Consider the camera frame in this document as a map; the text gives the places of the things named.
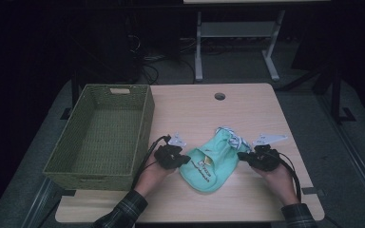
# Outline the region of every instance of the wicker basket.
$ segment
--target wicker basket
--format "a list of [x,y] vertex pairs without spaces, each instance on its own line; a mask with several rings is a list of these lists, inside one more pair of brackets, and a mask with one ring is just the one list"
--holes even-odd
[[66,189],[129,190],[154,107],[149,85],[86,85],[44,174]]

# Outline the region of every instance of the gray carpet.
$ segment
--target gray carpet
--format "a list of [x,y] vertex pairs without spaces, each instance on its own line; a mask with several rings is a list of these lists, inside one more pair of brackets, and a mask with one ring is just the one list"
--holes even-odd
[[[265,44],[265,41],[246,46],[233,44],[232,51],[203,55],[202,83],[269,83],[280,87],[305,73],[290,68],[297,44],[278,43],[273,59],[281,79],[273,82],[261,60],[260,50]],[[192,83],[194,75],[188,64],[194,66],[194,55],[185,54],[182,58],[186,62],[167,60],[151,65],[159,70],[159,85]],[[146,67],[146,70],[154,75],[151,68]],[[142,77],[138,83],[145,84],[145,78]],[[278,92],[277,96],[328,217],[319,221],[318,225],[336,227],[330,221],[332,219],[341,227],[365,228],[365,186],[355,171],[348,146],[338,135],[338,126],[327,114],[324,103],[329,103],[330,94],[322,97],[314,95],[311,92],[313,83],[314,80],[310,80],[293,91]],[[356,122],[344,123],[339,129],[346,132],[365,162],[365,109],[351,87],[343,84],[342,88],[341,104],[350,108]],[[46,215],[48,217],[42,227],[88,227],[87,224],[60,224],[55,221],[55,210],[52,213],[50,210],[55,209],[55,203],[63,194],[68,194],[55,184],[47,192],[47,200],[43,200],[41,210],[29,215],[29,208],[33,206],[44,181],[42,170],[66,123],[60,118],[70,106],[70,84],[66,84],[0,200],[0,227],[22,227],[25,218],[31,215],[35,219],[30,227],[37,227]],[[284,224],[274,223],[272,227],[284,227]]]

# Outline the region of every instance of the wooden table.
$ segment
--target wooden table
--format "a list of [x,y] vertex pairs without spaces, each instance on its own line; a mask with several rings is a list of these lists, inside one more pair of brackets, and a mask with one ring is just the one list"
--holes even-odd
[[[154,85],[156,104],[150,142],[178,132],[187,142],[182,151],[201,146],[215,135],[218,126],[230,126],[248,142],[260,133],[284,134],[288,140],[272,147],[287,155],[295,165],[302,188],[313,187],[298,153],[273,88],[268,84],[240,85]],[[223,101],[216,93],[225,94]],[[78,190],[63,196],[56,213],[59,222],[92,222],[109,213],[126,192]],[[176,171],[147,199],[149,205],[138,222],[218,222],[283,220],[281,204],[263,179],[244,161],[224,186],[212,194],[191,188]],[[316,194],[303,195],[316,220],[324,212]]]

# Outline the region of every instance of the dark background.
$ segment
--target dark background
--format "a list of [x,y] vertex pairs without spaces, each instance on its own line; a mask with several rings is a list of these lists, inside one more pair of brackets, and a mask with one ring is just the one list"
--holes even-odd
[[[74,6],[84,5],[0,1],[0,197],[65,82],[77,75],[81,86],[133,83],[139,77],[140,56],[128,51],[126,37],[132,29],[145,45],[172,58],[178,58],[178,38],[195,37],[194,27],[186,26],[196,23],[192,11],[142,12],[125,26],[129,12],[81,15],[58,10]],[[213,19],[217,15],[210,13]],[[279,38],[289,42],[294,37],[302,43],[293,67],[312,70],[340,53],[342,78],[365,106],[365,1],[335,1],[317,11],[288,10]],[[117,51],[108,52],[108,47]]]

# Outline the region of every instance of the floor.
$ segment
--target floor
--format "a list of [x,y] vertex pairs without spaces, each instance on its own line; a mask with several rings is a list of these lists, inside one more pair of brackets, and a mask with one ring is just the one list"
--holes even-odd
[[[182,43],[189,48],[189,42]],[[212,44],[214,48],[202,57],[204,79],[201,83],[193,80],[194,53],[189,49],[182,53],[181,61],[148,61],[149,66],[144,67],[145,73],[137,84],[268,83],[278,88],[306,73],[291,69],[298,47],[296,41],[278,42],[273,59],[280,80],[273,82],[260,52],[267,44],[268,40],[216,40]],[[160,55],[156,51],[149,53],[151,58],[147,60]],[[315,95],[312,92],[314,82],[315,79],[312,79],[291,91],[276,94],[326,213],[326,218],[317,222],[318,226],[365,228],[365,181],[353,159],[357,154],[365,164],[365,109],[355,91],[343,82],[341,107],[348,107],[356,121],[342,125],[334,123],[329,115],[330,92]],[[49,182],[42,174],[66,124],[61,117],[69,107],[71,91],[67,83],[52,104],[1,198],[0,227],[88,227],[88,224],[60,224],[55,221],[56,203],[62,195],[71,193]],[[284,224],[272,223],[271,226],[279,228]]]

